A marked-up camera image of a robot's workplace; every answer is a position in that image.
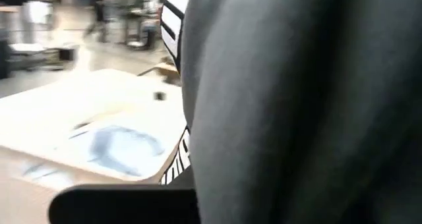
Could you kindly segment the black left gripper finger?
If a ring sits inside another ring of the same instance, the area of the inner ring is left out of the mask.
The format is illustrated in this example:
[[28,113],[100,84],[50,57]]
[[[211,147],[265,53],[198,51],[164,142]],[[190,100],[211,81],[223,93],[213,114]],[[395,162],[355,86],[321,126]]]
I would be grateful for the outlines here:
[[200,224],[195,190],[160,184],[82,184],[54,197],[50,224]]

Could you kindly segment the black shorts white lettering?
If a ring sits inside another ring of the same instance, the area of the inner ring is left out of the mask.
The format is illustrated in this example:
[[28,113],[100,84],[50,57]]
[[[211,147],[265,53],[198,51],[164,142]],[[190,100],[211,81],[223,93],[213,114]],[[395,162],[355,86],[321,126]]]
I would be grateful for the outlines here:
[[200,224],[422,224],[422,0],[165,0]]

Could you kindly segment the white paper with blue logo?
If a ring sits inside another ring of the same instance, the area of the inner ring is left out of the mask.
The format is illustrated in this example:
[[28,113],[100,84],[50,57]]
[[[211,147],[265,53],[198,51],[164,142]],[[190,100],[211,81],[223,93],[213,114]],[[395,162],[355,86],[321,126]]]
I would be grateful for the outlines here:
[[155,183],[185,137],[181,89],[99,70],[0,99],[0,171],[56,189]]

